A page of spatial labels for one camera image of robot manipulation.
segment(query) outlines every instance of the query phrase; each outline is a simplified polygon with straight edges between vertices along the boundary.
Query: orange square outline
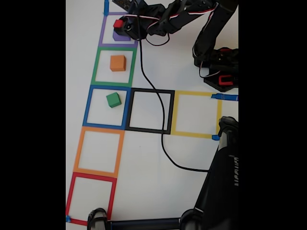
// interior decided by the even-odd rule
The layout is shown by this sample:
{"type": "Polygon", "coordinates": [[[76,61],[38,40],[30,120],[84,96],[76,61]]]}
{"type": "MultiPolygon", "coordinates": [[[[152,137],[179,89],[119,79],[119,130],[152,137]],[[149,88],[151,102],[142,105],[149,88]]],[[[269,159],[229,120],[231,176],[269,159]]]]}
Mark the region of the orange square outline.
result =
{"type": "Polygon", "coordinates": [[[122,147],[123,147],[123,142],[124,142],[124,135],[125,135],[124,130],[83,126],[82,129],[81,129],[81,134],[80,134],[75,164],[73,166],[73,171],[76,172],[76,173],[85,173],[85,174],[91,174],[91,175],[107,176],[107,177],[117,178],[118,170],[119,170],[119,163],[120,163],[120,158],[121,158],[121,152],[122,152],[122,147]],[[119,134],[119,142],[118,142],[118,149],[117,149],[114,172],[104,172],[104,171],[98,171],[98,170],[79,168],[81,150],[82,150],[84,135],[85,135],[86,131],[119,134]]]}

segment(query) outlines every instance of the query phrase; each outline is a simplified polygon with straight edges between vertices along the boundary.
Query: small red block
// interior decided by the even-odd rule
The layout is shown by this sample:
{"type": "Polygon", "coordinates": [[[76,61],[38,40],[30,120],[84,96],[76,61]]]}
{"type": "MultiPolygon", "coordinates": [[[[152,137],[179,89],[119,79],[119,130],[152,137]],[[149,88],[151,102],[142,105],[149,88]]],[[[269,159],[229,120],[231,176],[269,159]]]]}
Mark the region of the small red block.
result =
{"type": "Polygon", "coordinates": [[[124,24],[123,20],[115,20],[113,27],[114,28],[121,28],[124,24]]]}

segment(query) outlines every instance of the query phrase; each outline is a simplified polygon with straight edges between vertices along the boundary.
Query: green square outline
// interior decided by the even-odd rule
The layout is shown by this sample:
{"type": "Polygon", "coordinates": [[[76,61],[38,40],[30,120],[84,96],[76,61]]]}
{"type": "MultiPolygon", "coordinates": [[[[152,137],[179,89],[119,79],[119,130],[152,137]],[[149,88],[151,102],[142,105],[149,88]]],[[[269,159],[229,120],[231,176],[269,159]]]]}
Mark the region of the green square outline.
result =
{"type": "Polygon", "coordinates": [[[134,47],[134,48],[130,48],[130,47],[98,47],[95,65],[94,65],[94,71],[93,71],[92,80],[91,80],[91,85],[124,86],[124,87],[130,87],[131,88],[132,80],[133,80],[133,73],[134,73],[134,66],[135,66],[135,59],[136,59],[136,51],[137,51],[137,47],[134,47]],[[97,74],[97,69],[98,69],[99,57],[100,57],[100,52],[102,50],[119,50],[119,51],[122,50],[122,51],[132,51],[133,52],[128,83],[96,81],[96,74],[97,74]]]}

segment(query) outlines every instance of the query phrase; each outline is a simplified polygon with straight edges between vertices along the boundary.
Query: purple cube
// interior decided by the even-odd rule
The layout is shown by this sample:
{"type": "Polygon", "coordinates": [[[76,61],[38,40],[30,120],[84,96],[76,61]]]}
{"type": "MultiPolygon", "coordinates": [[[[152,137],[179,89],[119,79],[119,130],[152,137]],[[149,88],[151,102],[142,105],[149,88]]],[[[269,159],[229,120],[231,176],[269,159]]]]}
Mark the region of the purple cube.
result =
{"type": "Polygon", "coordinates": [[[130,37],[118,35],[115,31],[113,31],[113,39],[114,41],[130,41],[130,37]]]}

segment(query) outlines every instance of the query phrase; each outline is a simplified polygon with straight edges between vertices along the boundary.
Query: blue square outline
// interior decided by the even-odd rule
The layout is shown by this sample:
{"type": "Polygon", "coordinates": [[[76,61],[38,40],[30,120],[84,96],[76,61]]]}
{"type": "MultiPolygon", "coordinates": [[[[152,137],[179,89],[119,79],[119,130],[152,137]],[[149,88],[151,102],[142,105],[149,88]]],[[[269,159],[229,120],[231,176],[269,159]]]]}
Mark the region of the blue square outline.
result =
{"type": "Polygon", "coordinates": [[[108,85],[91,85],[89,93],[88,93],[86,108],[85,108],[85,114],[84,114],[84,119],[83,119],[83,126],[125,130],[126,121],[127,121],[127,114],[128,114],[128,106],[129,106],[129,101],[130,101],[130,92],[131,92],[131,88],[130,87],[108,86],[108,85]],[[127,92],[127,94],[126,94],[126,101],[125,101],[125,107],[124,107],[124,114],[123,114],[123,119],[121,121],[121,126],[87,123],[88,112],[90,110],[92,94],[93,94],[93,90],[94,89],[101,89],[101,90],[122,90],[122,91],[126,91],[127,92]]]}

